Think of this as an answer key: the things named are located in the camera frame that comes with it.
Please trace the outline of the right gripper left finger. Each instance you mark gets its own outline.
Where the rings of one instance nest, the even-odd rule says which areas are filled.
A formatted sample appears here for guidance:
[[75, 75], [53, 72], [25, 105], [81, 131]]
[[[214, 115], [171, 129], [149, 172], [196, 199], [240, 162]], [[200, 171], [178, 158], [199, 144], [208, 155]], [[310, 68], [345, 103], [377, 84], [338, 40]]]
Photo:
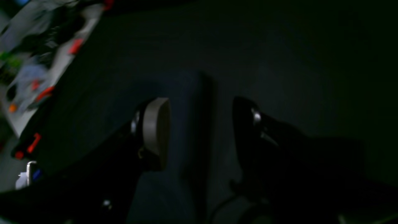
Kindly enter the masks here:
[[163, 171], [167, 167], [170, 127], [169, 98], [151, 98], [136, 108], [131, 133], [144, 170]]

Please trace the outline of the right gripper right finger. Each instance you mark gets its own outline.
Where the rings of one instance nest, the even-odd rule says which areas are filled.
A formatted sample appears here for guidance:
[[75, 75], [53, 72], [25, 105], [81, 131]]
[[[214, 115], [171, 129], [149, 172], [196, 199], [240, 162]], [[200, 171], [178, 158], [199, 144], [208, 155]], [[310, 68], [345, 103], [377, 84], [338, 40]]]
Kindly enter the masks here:
[[233, 99], [233, 128], [238, 162], [245, 178], [266, 187], [280, 182], [280, 147], [268, 133], [264, 115], [251, 100]]

